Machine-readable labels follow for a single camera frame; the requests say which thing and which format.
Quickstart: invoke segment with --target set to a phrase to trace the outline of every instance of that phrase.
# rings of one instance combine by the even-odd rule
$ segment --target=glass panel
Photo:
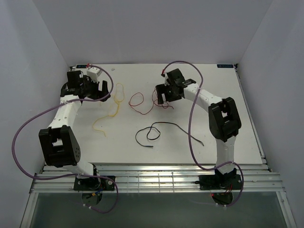
[[[110,208],[115,197],[104,194],[96,207]],[[104,215],[83,207],[80,193],[40,193],[31,227],[286,227],[275,192],[244,192],[230,208],[198,202],[214,203],[210,193],[120,194]]]

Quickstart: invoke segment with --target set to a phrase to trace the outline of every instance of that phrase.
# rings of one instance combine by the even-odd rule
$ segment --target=white wall
[[[272,0],[34,0],[69,65],[237,63]]]
[[[304,227],[302,0],[274,0],[239,66],[266,159],[281,173],[297,225]]]
[[[32,179],[13,161],[12,138],[27,119],[58,103],[68,67],[31,0],[0,0],[0,31],[0,227],[15,228]],[[43,164],[39,129],[51,118],[39,118],[17,140],[17,156],[32,174]]]

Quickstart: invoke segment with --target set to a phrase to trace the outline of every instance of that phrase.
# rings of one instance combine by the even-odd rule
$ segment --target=black wire
[[[137,142],[138,144],[140,144],[141,146],[143,146],[143,147],[150,147],[150,148],[153,148],[152,145],[142,145],[142,144],[137,140],[137,134],[138,134],[139,132],[141,132],[141,131],[144,131],[144,130],[149,129],[146,138],[147,138],[148,140],[151,140],[151,141],[157,140],[157,139],[160,137],[161,132],[160,132],[156,127],[153,127],[153,125],[154,125],[154,124],[162,124],[162,123],[163,123],[163,124],[172,124],[172,125],[175,125],[175,126],[177,126],[179,129],[181,129],[184,133],[188,134],[188,132],[186,132],[184,129],[182,129],[180,126],[178,126],[176,123],[171,123],[171,122],[154,122],[154,123],[152,123],[152,125],[151,125],[150,127],[145,127],[145,128],[143,128],[143,129],[140,129],[140,130],[136,133],[136,135],[135,135],[135,140],[136,140],[136,142]],[[155,138],[149,138],[149,134],[151,133],[151,130],[152,130],[152,129],[155,129],[155,130],[159,133],[158,136],[155,137]],[[200,144],[202,144],[202,145],[204,146],[204,143],[203,143],[202,141],[196,139],[196,138],[193,137],[192,135],[191,135],[191,138],[194,139],[195,141],[199,142]]]

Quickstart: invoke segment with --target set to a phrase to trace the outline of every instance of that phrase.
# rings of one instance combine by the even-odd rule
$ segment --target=white table surface
[[[107,64],[100,66],[110,73],[114,85],[116,83],[124,85],[125,100],[121,103],[119,113],[115,117],[104,118],[95,125],[96,128],[106,132],[106,137],[103,133],[94,131],[92,124],[97,118],[107,115],[110,106],[114,103],[113,99],[110,98],[101,105],[100,102],[84,102],[80,107],[73,132],[80,145],[82,159],[90,163],[193,164],[187,135],[173,125],[157,124],[156,127],[161,131],[161,136],[153,142],[146,140],[146,132],[139,133],[138,140],[142,144],[153,145],[153,148],[144,148],[135,141],[135,134],[138,130],[157,121],[174,122],[184,130],[188,129],[192,105],[189,100],[181,99],[172,102],[171,105],[174,106],[174,109],[154,107],[147,115],[135,112],[128,105],[130,97],[141,92],[145,96],[145,101],[136,108],[144,113],[150,109],[151,95],[155,86],[164,83],[160,73],[165,64]],[[203,87],[205,89],[223,98],[230,96],[236,102],[242,127],[235,143],[235,162],[261,164],[259,149],[235,70],[217,68],[213,64],[196,64],[196,66],[204,76]],[[200,77],[194,68],[185,64],[175,64],[171,65],[168,71],[176,68],[181,70],[185,79],[192,78],[199,84]],[[102,73],[99,79],[107,80],[109,83],[105,73]],[[134,97],[133,104],[138,103],[140,99],[139,96]],[[208,114],[199,106],[196,106],[194,110],[192,135],[205,144],[202,146],[192,140],[197,160],[203,164],[215,164],[215,139],[209,130]]]

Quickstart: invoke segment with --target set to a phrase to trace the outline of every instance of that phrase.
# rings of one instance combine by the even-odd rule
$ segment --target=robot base
[[[115,176],[106,176],[115,181]],[[114,184],[101,178],[86,178],[79,179],[75,177],[74,188],[75,191],[113,191],[115,189]]]
[[[242,188],[241,176],[234,169],[230,173],[221,174],[215,170],[214,175],[200,175],[199,180],[195,182],[199,184],[201,190],[224,190],[232,186],[232,190],[240,190]]]

